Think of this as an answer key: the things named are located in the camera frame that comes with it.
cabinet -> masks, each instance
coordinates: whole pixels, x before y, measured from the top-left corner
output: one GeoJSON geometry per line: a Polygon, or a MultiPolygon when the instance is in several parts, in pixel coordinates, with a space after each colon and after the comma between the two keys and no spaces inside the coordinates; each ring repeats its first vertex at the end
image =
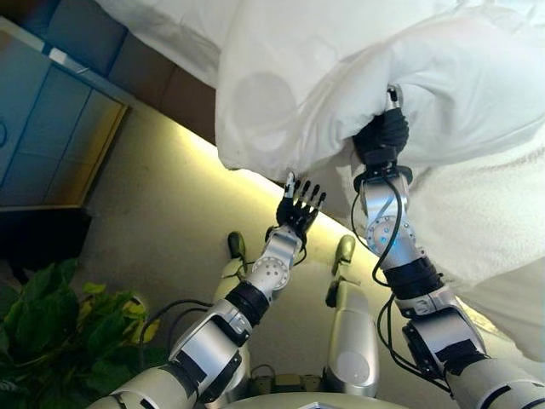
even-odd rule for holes
{"type": "Polygon", "coordinates": [[[125,111],[0,32],[0,210],[81,206],[125,111]]]}

robotic hand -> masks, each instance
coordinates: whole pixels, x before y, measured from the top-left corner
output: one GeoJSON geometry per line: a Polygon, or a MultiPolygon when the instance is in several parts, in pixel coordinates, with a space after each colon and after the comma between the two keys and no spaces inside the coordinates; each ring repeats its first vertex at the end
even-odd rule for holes
{"type": "MultiPolygon", "coordinates": [[[[391,342],[382,341],[404,369],[433,383],[446,381],[462,409],[545,407],[543,383],[486,354],[479,332],[442,282],[442,274],[416,247],[406,217],[412,176],[409,168],[397,166],[397,155],[409,137],[399,99],[399,90],[389,87],[385,113],[353,138],[366,167],[354,180],[367,216],[365,239],[380,257],[373,278],[391,288],[391,300],[410,319],[403,333],[416,366],[395,353],[391,342]],[[378,267],[386,283],[376,279],[378,267]]],[[[380,316],[378,326],[381,335],[380,316]]]]}
{"type": "Polygon", "coordinates": [[[301,194],[300,186],[301,181],[295,181],[294,174],[290,172],[284,188],[284,197],[276,210],[276,220],[279,226],[287,225],[293,228],[304,247],[307,243],[307,231],[316,220],[326,194],[322,192],[318,196],[320,185],[316,185],[307,200],[311,182],[305,182],[301,194]]]}

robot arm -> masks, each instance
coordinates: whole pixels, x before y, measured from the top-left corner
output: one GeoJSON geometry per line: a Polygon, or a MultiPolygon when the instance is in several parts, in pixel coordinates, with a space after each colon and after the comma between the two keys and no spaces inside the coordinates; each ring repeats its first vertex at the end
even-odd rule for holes
{"type": "Polygon", "coordinates": [[[404,337],[420,373],[444,379],[462,409],[545,408],[545,385],[490,358],[479,332],[441,280],[407,221],[411,173],[397,166],[408,138],[397,90],[388,110],[354,137],[365,172],[354,181],[367,216],[365,239],[380,258],[401,314],[404,337]]]}
{"type": "Polygon", "coordinates": [[[267,232],[251,274],[180,337],[168,363],[142,372],[90,408],[184,409],[221,395],[240,365],[238,348],[287,286],[307,230],[325,200],[325,193],[318,196],[318,185],[312,191],[310,186],[308,181],[298,194],[300,183],[290,174],[277,211],[279,227],[267,232]]]}

robot forearm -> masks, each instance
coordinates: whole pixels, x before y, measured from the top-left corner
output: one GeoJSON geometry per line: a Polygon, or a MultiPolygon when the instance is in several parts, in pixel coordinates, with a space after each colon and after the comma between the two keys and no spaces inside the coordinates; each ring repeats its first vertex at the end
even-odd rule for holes
{"type": "Polygon", "coordinates": [[[92,409],[185,409],[197,400],[208,403],[221,395],[241,363],[238,348],[288,284],[306,232],[324,202],[324,193],[317,195],[319,186],[310,198],[306,197],[310,182],[301,195],[297,194],[299,186],[290,174],[278,207],[280,227],[268,233],[250,275],[180,337],[166,365],[142,372],[92,409]]]}

white bed sheet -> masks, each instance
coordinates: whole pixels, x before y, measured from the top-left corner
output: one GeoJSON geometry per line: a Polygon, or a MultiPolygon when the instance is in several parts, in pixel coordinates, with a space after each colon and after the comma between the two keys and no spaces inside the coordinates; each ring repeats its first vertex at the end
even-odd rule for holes
{"type": "Polygon", "coordinates": [[[239,0],[96,0],[143,43],[216,87],[220,53],[239,0]]]}

